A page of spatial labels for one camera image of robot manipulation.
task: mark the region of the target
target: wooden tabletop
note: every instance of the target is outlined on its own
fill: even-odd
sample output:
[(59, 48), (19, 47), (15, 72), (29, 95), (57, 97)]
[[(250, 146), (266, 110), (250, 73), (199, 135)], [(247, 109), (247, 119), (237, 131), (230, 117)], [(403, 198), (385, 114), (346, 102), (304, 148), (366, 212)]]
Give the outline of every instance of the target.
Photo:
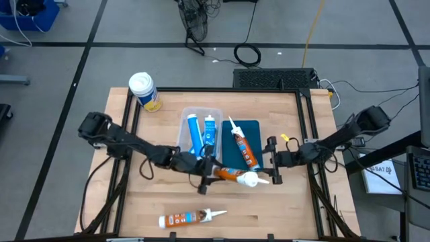
[[(126, 94), (127, 88), (110, 90), (105, 113), (116, 124), (121, 124)], [(311, 94), (318, 134), (320, 138), (324, 138), (336, 131), (328, 93), (327, 90), (315, 89), (311, 90)], [(276, 136), (278, 151), (286, 149), (285, 143), (281, 141), (281, 134), (302, 140), (294, 94), (160, 92), (160, 96), (163, 107), (155, 113), (141, 110), (137, 130), (139, 137), (153, 144), (176, 145), (182, 110), (190, 106), (221, 109), (224, 118), (232, 116), (235, 120), (258, 120), (261, 144), (266, 144), (267, 137)], [(304, 99), (302, 103), (308, 136), (311, 137)], [(133, 111), (131, 112), (128, 130), (131, 129)], [(263, 156), (265, 167), (271, 167), (269, 157), (269, 154)], [(91, 171), (105, 158), (104, 149), (95, 151)], [(150, 181), (144, 179), (138, 172), (144, 158), (144, 155), (133, 153), (120, 236), (168, 237), (171, 231), (175, 231), (178, 237), (264, 239), (268, 233), (273, 233), (276, 239), (317, 239), (306, 166), (280, 168), (284, 181), (282, 185), (259, 184), (255, 188), (248, 188), (220, 181), (208, 186), (208, 192), (203, 196), (197, 194), (196, 189), (189, 184), (188, 176), (183, 173), (154, 167), (155, 178)], [(337, 158), (343, 163), (340, 153), (337, 153)], [(113, 162), (102, 167), (89, 184), (84, 209), (86, 226), (105, 202), (112, 164)], [(149, 174), (147, 164), (144, 165), (144, 173)], [(271, 180), (265, 174), (259, 176)], [(191, 177), (191, 180), (194, 184), (200, 181), (198, 177)], [(327, 173), (327, 181), (331, 200), (333, 201), (333, 196), (337, 197), (339, 214), (352, 231), (360, 234), (345, 169), (339, 166), (336, 173)], [(228, 212), (205, 224), (174, 229), (160, 229), (158, 226), (160, 215), (204, 208)], [(113, 227), (115, 212), (116, 206), (111, 211), (110, 229)], [(321, 214), (325, 234), (328, 235), (323, 209)]]

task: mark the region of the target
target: blue mat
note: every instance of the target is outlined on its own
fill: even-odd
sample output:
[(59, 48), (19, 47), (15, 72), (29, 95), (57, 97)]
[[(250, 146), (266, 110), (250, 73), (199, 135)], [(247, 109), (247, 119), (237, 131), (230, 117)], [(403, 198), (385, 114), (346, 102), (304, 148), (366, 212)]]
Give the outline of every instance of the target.
[[(263, 149), (261, 147), (260, 124), (256, 120), (234, 120), (236, 126), (241, 127), (243, 134), (248, 140), (258, 164), (263, 168)], [(249, 170), (247, 163), (243, 159), (242, 153), (231, 134), (232, 126), (230, 121), (222, 122), (222, 164), (227, 167)]]

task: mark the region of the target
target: metal frame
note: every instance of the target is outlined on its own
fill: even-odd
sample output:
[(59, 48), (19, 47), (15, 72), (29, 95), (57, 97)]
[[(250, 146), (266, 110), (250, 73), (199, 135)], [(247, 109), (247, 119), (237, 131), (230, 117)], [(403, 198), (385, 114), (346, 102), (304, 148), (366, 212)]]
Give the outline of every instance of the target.
[[(312, 131), (312, 137), (318, 138), (318, 132), (316, 129), (316, 121), (314, 117), (313, 107), (312, 107), (312, 100), (310, 96), (310, 90), (309, 89), (243, 89), (243, 88), (210, 88), (210, 87), (159, 87), (157, 88), (158, 91), (163, 92), (238, 92), (238, 93), (293, 93), (296, 96), (296, 103), (297, 103), (297, 110), (298, 110), (298, 117), (299, 117), (299, 123), (300, 123), (300, 130), (302, 133), (302, 139), (308, 138), (307, 131), (306, 131), (306, 121), (304, 118), (304, 112), (303, 112), (303, 106), (302, 106), (302, 96), (306, 99), (306, 105), (308, 108), (309, 113), (309, 119), (310, 119), (310, 129)], [(130, 106), (132, 103), (132, 94), (130, 90), (128, 91), (126, 106), (124, 110), (124, 117), (122, 120), (122, 126), (127, 127), (128, 123), (128, 117), (130, 115)], [(136, 133), (137, 124), (138, 124), (138, 117), (140, 113), (140, 105), (136, 103), (135, 113), (133, 117), (133, 123), (132, 123), (132, 130), (131, 133)], [(115, 160), (114, 168), (112, 169), (112, 175), (111, 175), (111, 183), (109, 185), (109, 190), (107, 192), (108, 198), (110, 195), (112, 195), (112, 192), (115, 188), (116, 184), (116, 178), (118, 176), (118, 170), (119, 170), (119, 163), (120, 161)], [(126, 179), (128, 180), (128, 172), (130, 171), (131, 166), (131, 154), (129, 156), (129, 159), (125, 161), (124, 166), (124, 173), (123, 175), (126, 176)], [(329, 186), (327, 184), (327, 177), (325, 174), (324, 167), (322, 165), (318, 166), (319, 174), (320, 174), (320, 183), (322, 186), (322, 190), (324, 195), (330, 200), (330, 194), (329, 194)], [(312, 165), (307, 165), (308, 170), (308, 176), (309, 176), (309, 182), (312, 186), (312, 182), (316, 183), (315, 177), (314, 177), (314, 168)], [(319, 239), (323, 239), (325, 237), (324, 234), (324, 227), (323, 227), (323, 221), (321, 218), (320, 213), (320, 206), (318, 201), (318, 196), (316, 193), (311, 190), (310, 191), (312, 196), (312, 204), (314, 208), (314, 216), (315, 216), (315, 223), (316, 223), (316, 232)], [(114, 233), (118, 234), (120, 232), (120, 224), (122, 219), (122, 211), (124, 209), (124, 201), (125, 201), (125, 195), (126, 190), (124, 190), (121, 193), (121, 196), (118, 201), (118, 209), (116, 210), (116, 217), (115, 217), (115, 224), (114, 224)], [(337, 237), (337, 231), (334, 221), (331, 219), (331, 216), (329, 213), (327, 213), (327, 219), (329, 220), (329, 228), (330, 228), (330, 236), (331, 237)], [(105, 220), (102, 223), (101, 226), (101, 233), (106, 233), (107, 225), (109, 222), (109, 217), (107, 216)], [(252, 239), (252, 241), (278, 241), (277, 239), (274, 239), (274, 235), (268, 234), (268, 239)], [(175, 240), (182, 240), (182, 238), (176, 239), (176, 233), (172, 232), (170, 234), (169, 238), (144, 238), (145, 241), (162, 241), (163, 239), (166, 239), (166, 241), (175, 241)], [(193, 241), (213, 241), (212, 238), (201, 238), (201, 239), (192, 239)], [(249, 241), (248, 239), (228, 239), (229, 241)]]

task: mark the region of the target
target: white lid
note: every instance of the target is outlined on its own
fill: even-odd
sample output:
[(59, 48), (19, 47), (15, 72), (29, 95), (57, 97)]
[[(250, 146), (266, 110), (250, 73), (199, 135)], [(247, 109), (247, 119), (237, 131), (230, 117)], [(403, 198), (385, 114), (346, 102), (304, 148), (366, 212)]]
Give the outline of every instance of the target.
[(205, 121), (215, 121), (215, 118), (209, 114), (209, 116), (205, 117), (204, 120)]
[(162, 229), (166, 229), (166, 216), (159, 217), (159, 226)]
[(131, 76), (128, 86), (134, 94), (144, 95), (153, 90), (154, 82), (148, 73), (136, 73)]
[(269, 183), (268, 181), (266, 181), (264, 179), (258, 178), (257, 173), (252, 172), (252, 171), (246, 172), (242, 176), (243, 176), (243, 181), (244, 181), (245, 185), (250, 186), (252, 188), (255, 187), (258, 183), (263, 183), (263, 184)]

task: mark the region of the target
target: concrete floor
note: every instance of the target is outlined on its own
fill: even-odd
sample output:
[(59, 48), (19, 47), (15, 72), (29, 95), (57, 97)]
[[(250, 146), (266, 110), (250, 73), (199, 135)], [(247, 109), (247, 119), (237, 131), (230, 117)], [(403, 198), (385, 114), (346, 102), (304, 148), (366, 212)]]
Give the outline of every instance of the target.
[[(17, 235), (46, 160), (52, 163), (25, 238), (73, 233), (93, 154), (93, 149), (77, 137), (77, 127), (87, 112), (104, 110), (111, 87), (127, 86), (129, 77), (139, 71), (149, 72), (159, 87), (231, 87), (233, 69), (241, 68), (213, 63), (178, 44), (183, 42), (185, 30), (174, 1), (69, 3), (68, 8), (61, 8), (51, 31), (26, 32), (35, 47), (8, 44), (7, 59), (0, 60), (1, 74), (27, 75), (32, 80), (30, 86), (0, 85), (0, 103), (11, 104), (15, 112), (0, 140), (0, 241), (12, 240)], [(258, 3), (249, 42), (274, 44), (261, 48), (260, 67), (301, 65), (303, 49), (279, 44), (305, 43), (318, 3)], [(347, 80), (358, 89), (413, 86), (419, 58), (430, 65), (430, 2), (395, 1), (412, 40), (405, 38), (405, 28), (399, 24), (391, 3), (394, 1), (326, 0), (310, 41), (326, 45), (313, 46), (308, 51), (306, 66), (315, 68), (320, 79)], [(209, 55), (234, 59), (232, 48), (245, 39), (252, 9), (252, 3), (222, 4), (219, 16), (209, 21), (208, 37), (204, 40), (211, 45), (206, 49)], [(97, 12), (101, 16), (99, 24)], [(0, 30), (0, 34), (24, 40), (15, 32)], [(147, 44), (124, 47), (119, 42)], [(231, 43), (231, 48), (220, 48), (222, 43)], [(241, 54), (253, 56), (246, 50)], [(335, 87), (342, 99), (341, 106), (334, 111), (337, 124), (344, 123), (352, 112), (377, 105), (393, 95), (358, 93), (344, 83)], [(68, 107), (67, 95), (74, 91)], [(416, 93), (416, 89), (410, 90), (385, 103), (383, 108), (393, 116)], [(56, 129), (62, 132), (54, 135)], [(368, 147), (383, 147), (418, 129), (419, 104), (413, 102), (393, 121), (390, 130), (371, 140)], [(46, 156), (48, 149), (55, 151), (52, 159)], [(355, 207), (364, 236), (388, 240), (399, 234), (397, 212), (365, 200), (356, 200)], [(430, 237), (423, 229), (412, 230), (416, 231), (412, 241)]]

